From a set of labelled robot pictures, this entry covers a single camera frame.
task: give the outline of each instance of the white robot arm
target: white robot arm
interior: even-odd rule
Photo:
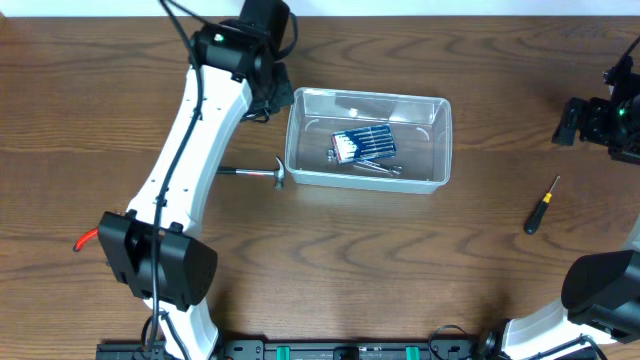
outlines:
[[[160,1],[184,34],[165,1],[176,4]],[[164,350],[175,358],[209,359],[217,343],[218,330],[205,296],[217,255],[199,241],[204,207],[238,123],[260,116],[268,120],[271,113],[293,102],[284,64],[278,62],[295,45],[294,39],[279,50],[290,15],[297,37],[295,16],[282,0],[247,0],[238,20],[221,24],[203,20],[204,27],[188,44],[191,62],[199,66],[187,73],[182,103],[158,161],[126,215],[106,212],[100,222],[98,238],[116,279],[152,309],[154,300],[158,302],[162,316],[152,318],[163,329]],[[194,121],[199,101],[201,116]],[[165,178],[168,185],[162,198]]]
[[[170,228],[172,223],[182,224],[182,232],[194,239],[200,239],[204,205],[224,149],[252,100],[246,79],[240,82],[232,80],[231,72],[210,66],[202,66],[201,71],[206,99],[202,106],[202,119],[196,124],[175,175],[171,178],[160,223],[160,227],[164,229]],[[160,157],[142,189],[127,208],[127,211],[136,211],[138,221],[153,224],[156,196],[189,126],[196,97],[195,71],[190,69],[180,110]],[[145,300],[145,303],[150,308],[153,307],[151,299]],[[189,306],[187,311],[181,311],[164,301],[160,302],[160,309],[168,313],[189,358],[209,359],[218,340],[218,330],[209,316],[206,297],[197,305]],[[162,320],[160,324],[167,340],[166,351],[176,358],[182,358],[169,324],[166,320]]]
[[[498,324],[479,341],[478,352],[492,360],[565,359],[594,344],[626,344],[638,338],[640,252],[628,249],[576,260],[560,299],[525,318]]]

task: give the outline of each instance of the clear plastic bin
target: clear plastic bin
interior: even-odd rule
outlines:
[[[400,166],[392,175],[330,160],[336,131],[390,124]],[[289,114],[285,166],[299,184],[429,194],[449,181],[453,146],[451,105],[445,99],[300,88]]]

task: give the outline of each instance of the wooden table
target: wooden table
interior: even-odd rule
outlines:
[[[216,323],[274,340],[426,338],[556,299],[573,261],[619,249],[640,212],[639,167],[550,142],[570,97],[607,96],[602,71],[639,32],[634,18],[300,19],[294,87],[451,101],[451,180],[419,196],[217,178],[203,236],[220,256]],[[71,248],[146,179],[186,67],[167,19],[9,19],[0,32],[0,357],[88,359],[139,338],[149,310],[100,245]],[[241,125],[223,164],[275,166],[287,116]]]

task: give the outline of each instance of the screwdriver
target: screwdriver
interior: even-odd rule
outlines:
[[[558,180],[560,180],[560,175],[556,177],[556,180],[553,182],[553,185],[551,185],[551,189],[549,189],[549,192],[544,196],[542,200],[540,200],[538,206],[536,206],[536,209],[524,224],[524,232],[526,232],[527,234],[533,235],[536,231],[538,231],[540,223],[542,222],[542,217],[544,216],[544,212],[547,211],[547,208],[549,207],[549,201],[551,201],[551,192],[556,186]]]

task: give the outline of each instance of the hammer handle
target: hammer handle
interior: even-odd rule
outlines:
[[[236,168],[233,168],[231,166],[220,166],[218,167],[218,171],[216,171],[216,173],[223,175],[235,175]]]

